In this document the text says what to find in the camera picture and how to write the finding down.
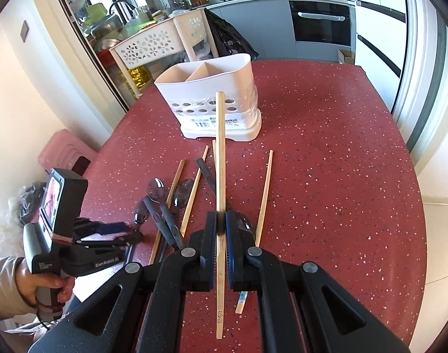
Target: silver bolt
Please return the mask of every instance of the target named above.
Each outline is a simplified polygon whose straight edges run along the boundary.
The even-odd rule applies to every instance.
[[[317,264],[313,263],[312,261],[308,261],[307,263],[304,263],[302,265],[302,269],[307,273],[315,273],[319,269],[317,267]]]
[[[186,247],[181,250],[181,255],[183,257],[193,257],[193,256],[195,256],[195,254],[196,254],[196,251],[194,250],[194,248],[191,248],[191,247]]]
[[[250,247],[247,250],[247,252],[248,252],[248,254],[250,256],[254,256],[255,257],[255,256],[260,256],[262,254],[262,249],[258,248],[258,247]]]
[[[139,272],[141,266],[138,263],[129,263],[126,265],[126,272],[127,273],[137,273]]]

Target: hand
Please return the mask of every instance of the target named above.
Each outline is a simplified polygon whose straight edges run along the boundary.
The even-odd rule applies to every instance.
[[[33,275],[29,272],[25,259],[16,268],[15,281],[20,295],[33,307],[36,306],[37,287],[62,288],[57,295],[57,301],[65,303],[72,297],[72,290],[75,284],[75,278],[73,277],[63,279],[53,273]]]

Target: chopstick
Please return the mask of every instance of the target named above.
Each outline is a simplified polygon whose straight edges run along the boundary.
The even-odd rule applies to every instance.
[[[168,192],[168,196],[166,198],[166,205],[170,208],[171,201],[173,200],[173,195],[175,193],[176,186],[178,186],[178,181],[180,180],[180,175],[185,165],[185,160],[180,160],[178,165],[178,169],[176,170],[175,177],[173,178],[173,182],[171,183],[170,191]],[[152,248],[152,253],[150,254],[149,264],[154,264],[155,258],[157,256],[157,250],[159,249],[160,240],[162,239],[162,233],[160,230],[157,231],[157,235],[155,235],[154,247]]]
[[[225,94],[216,93],[216,142],[214,146],[214,164],[216,167],[216,211],[217,211],[217,245],[216,245],[216,338],[222,339],[224,330],[224,285],[226,265],[225,238]]]
[[[206,160],[207,151],[209,146],[206,145],[203,153],[203,160]],[[193,182],[193,188],[189,195],[188,204],[186,205],[185,214],[183,215],[183,220],[181,221],[180,232],[182,236],[185,236],[186,228],[188,227],[189,216],[191,215],[191,209],[193,208],[194,198],[196,196],[197,187],[199,185],[199,179],[201,178],[201,170],[198,168],[196,172],[196,178]]]
[[[260,205],[260,213],[258,214],[258,223],[256,224],[256,236],[255,236],[255,246],[260,246],[260,240],[262,238],[263,222],[265,221],[266,214],[266,204],[268,202],[268,192],[269,192],[269,180],[272,175],[272,164],[273,164],[273,150],[269,151],[268,167],[266,168],[265,186],[263,188],[262,204]],[[242,314],[244,311],[245,301],[247,300],[248,292],[240,292],[239,302],[235,308],[235,313]]]

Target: red tabletop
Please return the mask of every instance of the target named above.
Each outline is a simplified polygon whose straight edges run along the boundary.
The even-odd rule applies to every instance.
[[[258,61],[253,71],[263,125],[252,142],[227,140],[227,197],[256,224],[268,153],[272,179],[261,247],[282,260],[321,265],[406,344],[422,302],[426,232],[422,198],[397,127],[363,70],[311,61]],[[138,100],[86,172],[82,216],[132,221],[147,183],[170,186],[196,174],[195,159],[211,138],[182,136],[155,87]],[[187,235],[204,227],[215,199],[203,179]],[[135,261],[148,264],[156,227]],[[79,278],[81,298],[114,271]],[[226,292],[224,338],[215,339],[215,292],[187,295],[181,352],[258,352],[256,296],[242,315]]]

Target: built-in oven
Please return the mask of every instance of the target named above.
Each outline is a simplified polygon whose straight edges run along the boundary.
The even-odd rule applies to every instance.
[[[302,0],[289,5],[296,41],[351,46],[349,6]]]

